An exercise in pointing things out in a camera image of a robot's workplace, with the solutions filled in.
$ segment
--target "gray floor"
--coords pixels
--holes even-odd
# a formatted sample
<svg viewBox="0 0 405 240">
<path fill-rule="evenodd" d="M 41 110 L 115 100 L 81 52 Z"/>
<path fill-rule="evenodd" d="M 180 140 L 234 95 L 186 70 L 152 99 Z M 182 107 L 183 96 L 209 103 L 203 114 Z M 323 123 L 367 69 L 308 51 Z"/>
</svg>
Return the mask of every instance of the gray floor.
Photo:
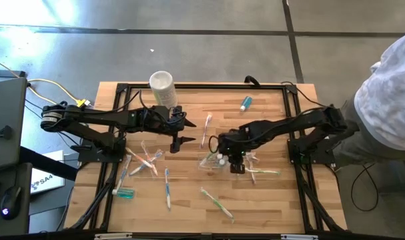
<svg viewBox="0 0 405 240">
<path fill-rule="evenodd" d="M 288 3 L 294 31 L 361 33 L 296 37 L 303 80 L 316 85 L 323 103 L 341 106 L 397 40 L 399 34 L 393 33 L 405 33 L 405 0 Z M 0 62 L 28 72 L 29 78 L 58 81 L 79 98 L 94 100 L 100 81 L 147 81 L 158 70 L 169 71 L 175 81 L 241 82 L 246 75 L 263 83 L 297 81 L 288 36 L 262 33 L 288 30 L 280 0 L 2 0 L 0 25 L 116 29 L 116 33 L 125 32 L 118 29 L 257 31 L 253 36 L 40 33 L 23 27 L 0 31 Z M 35 87 L 54 101 L 70 101 L 54 86 Z M 27 98 L 46 104 L 32 93 Z M 23 146 L 40 153 L 58 149 L 71 153 L 57 135 L 40 130 L 38 119 L 28 111 L 24 124 Z M 369 213 L 353 206 L 350 186 L 360 171 L 361 167 L 347 167 L 338 174 L 349 229 L 405 237 L 405 193 L 381 195 L 378 207 Z M 405 181 L 402 163 L 377 165 L 370 171 L 379 187 Z M 365 175 L 356 184 L 355 196 L 361 207 L 375 200 Z M 53 230 L 59 215 L 59 210 L 33 215 L 30 230 Z M 46 218 L 56 220 L 45 225 Z"/>
</svg>

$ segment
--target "yellow cable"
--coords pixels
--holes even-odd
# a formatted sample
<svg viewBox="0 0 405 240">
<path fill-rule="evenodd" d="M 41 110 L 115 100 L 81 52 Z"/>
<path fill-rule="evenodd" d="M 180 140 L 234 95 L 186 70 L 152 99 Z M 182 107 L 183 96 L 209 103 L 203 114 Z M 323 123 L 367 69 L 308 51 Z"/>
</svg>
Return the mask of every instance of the yellow cable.
<svg viewBox="0 0 405 240">
<path fill-rule="evenodd" d="M 72 96 L 72 94 L 70 94 L 63 86 L 61 86 L 60 84 L 58 84 L 58 83 L 56 83 L 56 82 L 54 82 L 54 81 L 52 81 L 52 80 L 48 80 L 48 79 L 30 79 L 30 80 L 27 80 L 27 81 L 28 81 L 28 82 L 31 82 L 31 81 L 44 81 L 44 82 L 47 82 L 47 83 L 55 84 L 55 85 L 58 86 L 61 90 L 63 90 L 67 95 L 69 95 L 69 97 L 72 98 L 76 103 L 79 102 L 79 100 L 76 99 L 74 96 Z"/>
<path fill-rule="evenodd" d="M 0 66 L 8 69 L 8 71 L 10 71 L 14 76 L 16 76 L 17 78 L 20 78 L 20 76 L 18 76 L 17 74 L 15 74 L 12 70 L 10 70 L 7 66 L 5 66 L 4 64 L 0 63 Z"/>
<path fill-rule="evenodd" d="M 50 102 L 50 103 L 56 105 L 56 103 L 55 103 L 54 101 L 52 101 L 52 100 L 50 100 L 50 99 L 48 99 L 48 98 L 46 98 L 46 97 L 42 97 L 42 96 L 40 96 L 39 94 L 37 94 L 37 92 L 36 92 L 32 87 L 29 87 L 29 89 L 30 89 L 30 91 L 32 91 L 36 96 L 38 96 L 40 99 L 43 99 L 43 100 L 45 100 L 45 101 L 48 101 L 48 102 Z"/>
</svg>

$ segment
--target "black mouse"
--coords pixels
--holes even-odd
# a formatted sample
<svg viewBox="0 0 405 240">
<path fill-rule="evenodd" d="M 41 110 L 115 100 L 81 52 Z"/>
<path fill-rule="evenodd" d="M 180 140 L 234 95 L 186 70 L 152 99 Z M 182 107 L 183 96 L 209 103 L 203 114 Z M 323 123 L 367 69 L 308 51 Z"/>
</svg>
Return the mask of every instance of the black mouse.
<svg viewBox="0 0 405 240">
<path fill-rule="evenodd" d="M 5 220 L 14 219 L 20 212 L 21 187 L 12 186 L 5 190 L 1 201 L 1 216 Z"/>
</svg>

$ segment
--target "gray sweatshirt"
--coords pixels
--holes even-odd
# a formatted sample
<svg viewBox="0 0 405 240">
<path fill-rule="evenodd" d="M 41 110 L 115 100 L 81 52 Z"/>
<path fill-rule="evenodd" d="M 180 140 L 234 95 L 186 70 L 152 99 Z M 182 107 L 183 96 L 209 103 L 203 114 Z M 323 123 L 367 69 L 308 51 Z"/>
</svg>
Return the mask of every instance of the gray sweatshirt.
<svg viewBox="0 0 405 240">
<path fill-rule="evenodd" d="M 355 108 L 372 136 L 405 150 L 405 36 L 392 44 L 355 95 Z"/>
</svg>

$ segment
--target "wooden table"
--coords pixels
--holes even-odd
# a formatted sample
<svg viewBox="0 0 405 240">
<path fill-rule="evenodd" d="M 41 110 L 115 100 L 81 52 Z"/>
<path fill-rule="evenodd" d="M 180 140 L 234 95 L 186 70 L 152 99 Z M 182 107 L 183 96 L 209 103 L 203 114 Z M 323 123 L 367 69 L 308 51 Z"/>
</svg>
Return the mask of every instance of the wooden table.
<svg viewBox="0 0 405 240">
<path fill-rule="evenodd" d="M 112 109 L 116 85 L 116 82 L 100 83 L 96 109 Z M 298 87 L 316 101 L 313 84 L 299 84 Z M 198 170 L 197 167 L 198 157 L 208 152 L 207 148 L 199 149 L 208 112 L 213 113 L 208 136 L 258 119 L 280 120 L 285 117 L 282 93 L 274 90 L 248 90 L 243 93 L 242 90 L 231 89 L 177 89 L 177 94 L 187 118 L 197 125 L 196 128 L 186 127 L 179 136 L 195 137 L 197 140 L 183 144 L 179 153 L 171 154 L 168 152 L 171 137 L 153 133 L 128 134 L 127 146 L 141 156 L 144 156 L 141 140 L 145 140 L 150 153 L 162 149 L 165 155 L 156 163 L 158 177 L 152 178 L 149 169 L 144 169 L 134 177 L 125 178 L 123 187 L 135 189 L 135 197 L 132 200 L 113 198 L 109 232 L 303 233 L 296 176 L 289 163 L 286 147 L 288 135 L 280 135 L 255 150 L 261 161 L 254 167 L 281 171 L 280 176 L 256 174 L 255 185 L 249 173 L 237 176 L 228 169 L 212 173 Z M 251 96 L 253 102 L 245 113 L 240 113 L 240 103 L 246 95 Z M 302 111 L 315 107 L 301 95 L 299 99 Z M 147 106 L 155 104 L 149 89 L 143 90 L 143 101 Z M 130 109 L 138 107 L 141 104 L 135 99 Z M 107 131 L 105 126 L 91 127 Z M 129 172 L 138 165 L 136 161 L 131 162 Z M 163 170 L 166 166 L 170 172 L 171 212 L 167 210 L 165 200 Z M 336 223 L 346 229 L 334 175 L 323 165 L 314 165 L 313 168 L 319 200 Z M 99 163 L 90 163 L 77 174 L 66 227 L 74 224 L 92 202 L 99 169 Z M 200 193 L 201 187 L 221 201 L 234 215 L 235 223 L 232 224 L 211 200 Z M 102 220 L 104 206 L 105 200 L 101 203 L 98 224 Z M 310 204 L 308 208 L 314 226 L 313 208 Z"/>
</svg>

